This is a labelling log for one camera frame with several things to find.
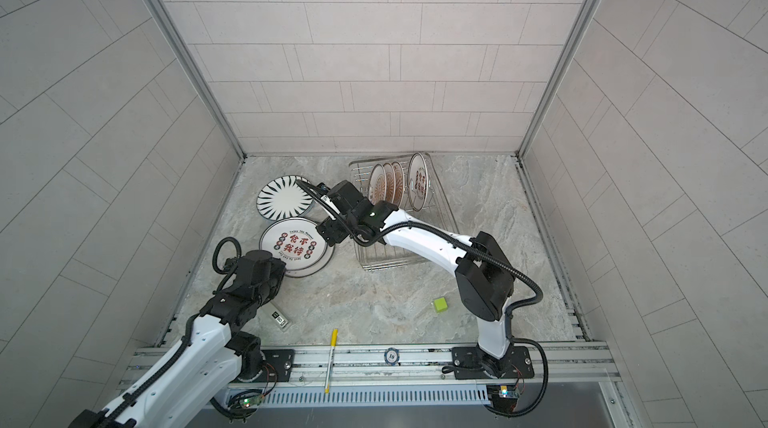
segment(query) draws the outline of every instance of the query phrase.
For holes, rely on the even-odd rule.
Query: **dish rack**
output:
[[[363,196],[368,197],[368,184],[370,183],[373,167],[378,163],[383,165],[387,162],[399,162],[406,176],[406,179],[403,180],[406,192],[403,193],[404,201],[401,203],[401,208],[425,223],[445,231],[458,233],[456,219],[453,218],[453,212],[451,212],[451,207],[448,206],[446,194],[442,191],[442,185],[440,185],[435,166],[432,164],[432,158],[428,153],[422,153],[422,155],[427,165],[429,192],[431,194],[428,195],[424,208],[419,211],[413,209],[413,205],[411,205],[411,201],[408,198],[408,168],[410,167],[413,154],[385,156],[351,162],[350,182],[360,190]],[[381,243],[375,243],[370,247],[356,245],[356,253],[357,260],[360,262],[362,269],[367,271],[392,269],[398,266],[413,265],[426,261],[426,259],[411,251],[390,245],[382,245]]]

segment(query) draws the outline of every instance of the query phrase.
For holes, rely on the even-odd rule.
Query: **black mounting plate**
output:
[[[492,380],[490,376],[485,374],[480,365],[480,357],[482,351],[476,346],[454,346],[451,349],[451,356],[453,359],[454,371],[453,374],[456,380]],[[515,345],[514,349],[508,350],[504,356],[504,363],[514,365],[520,370],[523,378],[533,378],[533,364],[526,364],[526,360],[531,360],[528,354],[528,348],[521,345]],[[505,378],[517,378],[518,374],[514,369],[511,369]]]
[[[272,365],[277,371],[277,381],[288,381],[290,371],[293,370],[293,358],[296,352],[294,350],[262,350],[262,353],[264,353],[264,363]],[[275,376],[270,373],[270,383],[274,380]],[[266,383],[266,370],[262,370],[250,383]]]

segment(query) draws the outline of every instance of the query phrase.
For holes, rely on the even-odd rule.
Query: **black and white striped plate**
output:
[[[265,219],[283,220],[299,216],[312,208],[312,198],[297,184],[296,179],[309,183],[302,176],[286,175],[264,186],[256,197],[256,207]]]

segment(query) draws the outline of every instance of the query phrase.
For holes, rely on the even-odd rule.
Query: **white plate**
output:
[[[395,169],[391,163],[385,163],[384,176],[386,177],[386,196],[384,200],[392,203],[395,198]]]
[[[312,220],[284,219],[264,231],[259,241],[262,250],[286,262],[286,270],[308,269],[322,259],[328,244]]]
[[[261,216],[277,221],[302,215],[312,208],[312,198],[296,184],[296,179],[309,183],[302,176],[286,175],[264,185],[256,197]]]
[[[416,153],[411,158],[408,167],[408,199],[413,205],[415,211],[424,208],[429,195],[429,174],[427,173],[427,164],[420,153]]]
[[[368,200],[374,205],[386,197],[386,175],[384,167],[376,165],[371,172],[371,178],[368,183]]]
[[[392,203],[401,208],[403,200],[406,199],[404,196],[406,194],[406,172],[399,162],[393,162],[392,168],[395,169],[395,194],[392,197]]]
[[[328,262],[331,261],[331,257],[333,256],[333,249],[335,248],[335,246],[328,247],[326,252],[322,254],[322,258],[317,263],[308,268],[286,271],[286,277],[289,279],[305,279],[310,275],[314,275],[318,271],[324,269],[326,265],[328,265]]]

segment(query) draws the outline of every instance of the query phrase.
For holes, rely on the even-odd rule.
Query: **side wall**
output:
[[[0,0],[0,425],[104,404],[237,166],[141,0]]]
[[[766,11],[602,0],[524,154],[647,426],[768,421]]]
[[[518,149],[583,0],[164,0],[247,153]]]

